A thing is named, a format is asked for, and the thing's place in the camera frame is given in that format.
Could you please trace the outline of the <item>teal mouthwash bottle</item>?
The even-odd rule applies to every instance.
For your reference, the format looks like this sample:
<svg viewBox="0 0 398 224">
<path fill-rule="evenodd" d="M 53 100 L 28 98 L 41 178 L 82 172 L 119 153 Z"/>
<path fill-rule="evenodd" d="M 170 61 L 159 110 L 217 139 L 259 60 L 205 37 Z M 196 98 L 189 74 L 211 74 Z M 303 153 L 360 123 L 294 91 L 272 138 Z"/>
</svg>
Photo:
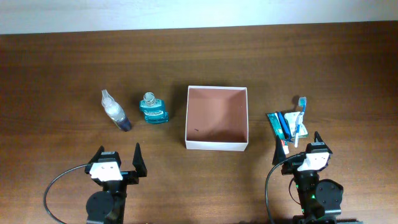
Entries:
<svg viewBox="0 0 398 224">
<path fill-rule="evenodd" d="M 161 124 L 169 121 L 169 114 L 165 109 L 164 100 L 158 99 L 152 92 L 147 92 L 139 103 L 139 109 L 144 119 L 150 124 Z"/>
</svg>

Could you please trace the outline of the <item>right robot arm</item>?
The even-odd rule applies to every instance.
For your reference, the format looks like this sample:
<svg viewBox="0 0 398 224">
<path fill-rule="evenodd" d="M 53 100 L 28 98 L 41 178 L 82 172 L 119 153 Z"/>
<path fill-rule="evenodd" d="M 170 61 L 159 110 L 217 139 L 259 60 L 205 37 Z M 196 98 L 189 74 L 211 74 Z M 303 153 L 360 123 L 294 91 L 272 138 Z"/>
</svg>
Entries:
<svg viewBox="0 0 398 224">
<path fill-rule="evenodd" d="M 332 150 L 325 144 L 318 132 L 314 132 L 314 142 L 307 144 L 306 150 L 290 157 L 279 155 L 282 152 L 280 139 L 275 143 L 273 168 L 269 171 L 265 185 L 266 209 L 269 220 L 274 223 L 269 208 L 268 182 L 276 168 L 281 174 L 292 175 L 292 182 L 298 193 L 298 204 L 302 214 L 295 215 L 292 223 L 336 223 L 341 214 L 343 186 L 330 179 L 320 179 L 319 172 L 327 168 Z"/>
</svg>

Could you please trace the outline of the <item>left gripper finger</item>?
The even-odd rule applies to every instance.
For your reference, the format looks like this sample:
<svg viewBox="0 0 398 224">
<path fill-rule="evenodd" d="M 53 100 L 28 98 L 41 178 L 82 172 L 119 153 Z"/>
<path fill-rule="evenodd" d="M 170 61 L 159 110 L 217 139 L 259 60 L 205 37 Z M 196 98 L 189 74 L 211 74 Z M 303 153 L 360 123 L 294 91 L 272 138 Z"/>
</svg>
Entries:
<svg viewBox="0 0 398 224">
<path fill-rule="evenodd" d="M 88 164 L 97 162 L 100 159 L 102 152 L 104 152 L 104 147 L 100 146 L 94 156 L 89 160 Z"/>
<path fill-rule="evenodd" d="M 147 176 L 147 168 L 145 162 L 142 157 L 140 144 L 136 144 L 136 148 L 134 150 L 134 157 L 132 160 L 132 164 L 135 168 L 138 177 L 146 177 Z"/>
</svg>

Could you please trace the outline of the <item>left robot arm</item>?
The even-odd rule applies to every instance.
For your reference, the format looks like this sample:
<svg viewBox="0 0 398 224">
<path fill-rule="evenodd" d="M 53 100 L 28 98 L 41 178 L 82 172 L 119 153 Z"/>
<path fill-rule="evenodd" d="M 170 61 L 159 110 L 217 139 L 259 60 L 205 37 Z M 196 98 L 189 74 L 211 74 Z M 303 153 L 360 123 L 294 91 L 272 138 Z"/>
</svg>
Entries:
<svg viewBox="0 0 398 224">
<path fill-rule="evenodd" d="M 98 149 L 85 167 L 85 173 L 102 187 L 87 200 L 87 223 L 123 223 L 127 186 L 136 185 L 141 177 L 147 176 L 139 144 L 136 144 L 132 165 L 134 170 L 122 171 L 118 152 L 106 152 L 103 146 Z"/>
</svg>

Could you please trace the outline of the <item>blue white toothbrush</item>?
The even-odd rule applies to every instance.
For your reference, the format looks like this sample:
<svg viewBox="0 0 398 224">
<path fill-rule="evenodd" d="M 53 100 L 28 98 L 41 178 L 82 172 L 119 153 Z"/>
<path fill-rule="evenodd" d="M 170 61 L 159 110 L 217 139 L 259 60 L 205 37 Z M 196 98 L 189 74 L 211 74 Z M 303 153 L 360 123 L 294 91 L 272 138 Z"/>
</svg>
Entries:
<svg viewBox="0 0 398 224">
<path fill-rule="evenodd" d="M 306 106 L 307 106 L 307 98 L 305 96 L 300 97 L 298 99 L 298 106 L 302 108 L 302 111 L 298 114 L 298 116 L 296 118 L 296 122 L 295 122 L 294 147 L 298 147 L 300 127 L 303 124 L 303 117 L 304 117 Z"/>
</svg>

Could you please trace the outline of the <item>clear spray bottle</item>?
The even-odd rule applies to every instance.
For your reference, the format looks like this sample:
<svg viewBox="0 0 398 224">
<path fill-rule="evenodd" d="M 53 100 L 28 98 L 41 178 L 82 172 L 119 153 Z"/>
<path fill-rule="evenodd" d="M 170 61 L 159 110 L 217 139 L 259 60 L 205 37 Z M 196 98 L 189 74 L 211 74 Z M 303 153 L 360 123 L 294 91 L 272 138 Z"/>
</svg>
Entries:
<svg viewBox="0 0 398 224">
<path fill-rule="evenodd" d="M 112 119 L 114 124 L 122 131 L 128 132 L 132 129 L 132 125 L 126 116 L 122 107 L 117 103 L 114 98 L 108 93 L 107 90 L 102 90 L 101 104 L 106 114 Z"/>
</svg>

